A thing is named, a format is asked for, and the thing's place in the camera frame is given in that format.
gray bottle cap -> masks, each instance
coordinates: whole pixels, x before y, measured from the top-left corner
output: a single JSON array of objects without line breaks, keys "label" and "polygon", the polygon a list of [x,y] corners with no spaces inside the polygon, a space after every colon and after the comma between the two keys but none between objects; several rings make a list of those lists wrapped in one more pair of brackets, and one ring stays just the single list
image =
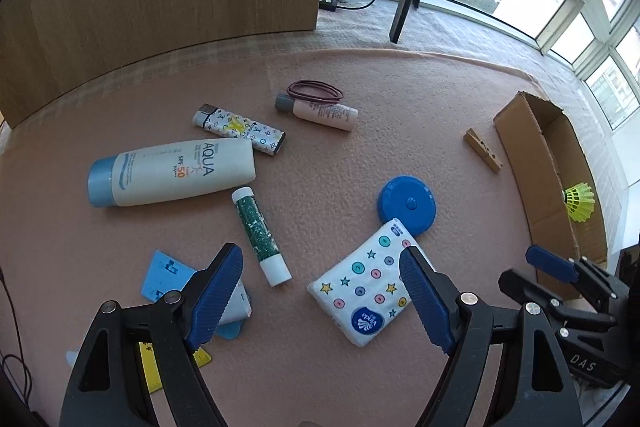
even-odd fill
[{"label": "gray bottle cap", "polygon": [[210,117],[210,115],[212,115],[213,113],[215,113],[218,110],[217,107],[213,107],[212,105],[209,105],[208,103],[204,103],[202,105],[201,108],[199,108],[199,110],[196,112],[196,114],[193,115],[193,124],[196,127],[204,127],[204,123],[207,120],[207,118]]},{"label": "gray bottle cap", "polygon": [[113,164],[116,163],[117,156],[102,158],[96,161],[89,171],[87,179],[87,192],[89,194],[89,203],[93,206],[117,206],[113,200],[111,192],[111,172]]},{"label": "gray bottle cap", "polygon": [[288,94],[281,92],[276,96],[276,109],[282,112],[293,112],[293,104],[296,103],[296,99]]}]

vinda logo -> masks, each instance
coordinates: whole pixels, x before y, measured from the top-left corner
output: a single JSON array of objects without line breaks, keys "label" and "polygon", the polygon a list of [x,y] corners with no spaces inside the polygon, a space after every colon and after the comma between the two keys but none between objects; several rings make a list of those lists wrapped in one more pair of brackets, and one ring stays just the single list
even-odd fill
[{"label": "vinda logo", "polygon": [[204,175],[211,174],[214,171],[214,157],[218,153],[217,143],[206,143],[202,150],[202,166],[204,167]]},{"label": "vinda logo", "polygon": [[385,319],[382,318],[382,315],[367,307],[358,308],[351,315],[351,327],[363,335],[378,333],[384,324]]}]

silver screw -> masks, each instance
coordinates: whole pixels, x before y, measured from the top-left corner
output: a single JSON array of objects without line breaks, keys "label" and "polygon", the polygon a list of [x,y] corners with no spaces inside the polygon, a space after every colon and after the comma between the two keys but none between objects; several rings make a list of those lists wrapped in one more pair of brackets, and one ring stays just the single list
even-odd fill
[{"label": "silver screw", "polygon": [[164,294],[163,299],[167,304],[175,304],[180,299],[182,299],[182,294],[178,292],[178,290],[171,290],[170,292]]},{"label": "silver screw", "polygon": [[535,302],[528,302],[524,305],[524,309],[528,311],[531,315],[538,315],[540,313],[540,306],[538,306]]},{"label": "silver screw", "polygon": [[100,306],[100,311],[102,313],[111,313],[116,309],[116,301],[107,301],[102,306]]},{"label": "silver screw", "polygon": [[471,292],[465,292],[460,296],[460,300],[469,306],[473,306],[478,302],[478,296]]}]

patterned lighter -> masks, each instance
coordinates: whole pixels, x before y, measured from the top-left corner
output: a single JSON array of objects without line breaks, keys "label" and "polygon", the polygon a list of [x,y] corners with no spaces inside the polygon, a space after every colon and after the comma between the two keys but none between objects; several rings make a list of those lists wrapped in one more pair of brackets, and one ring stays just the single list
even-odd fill
[{"label": "patterned lighter", "polygon": [[269,156],[275,156],[285,137],[283,131],[208,103],[193,116],[193,124],[225,138],[249,139],[255,150]]}]

green lip balm tube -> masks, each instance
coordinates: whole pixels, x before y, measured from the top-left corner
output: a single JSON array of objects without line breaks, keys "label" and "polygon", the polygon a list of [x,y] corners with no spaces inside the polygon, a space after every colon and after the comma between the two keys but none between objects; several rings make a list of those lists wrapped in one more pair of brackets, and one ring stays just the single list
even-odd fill
[{"label": "green lip balm tube", "polygon": [[260,262],[260,268],[267,277],[269,284],[277,286],[291,279],[289,268],[273,240],[270,230],[264,222],[258,204],[255,201],[254,192],[249,187],[238,188],[231,199],[234,200],[240,220],[244,225],[244,231],[249,236],[251,246]]}]

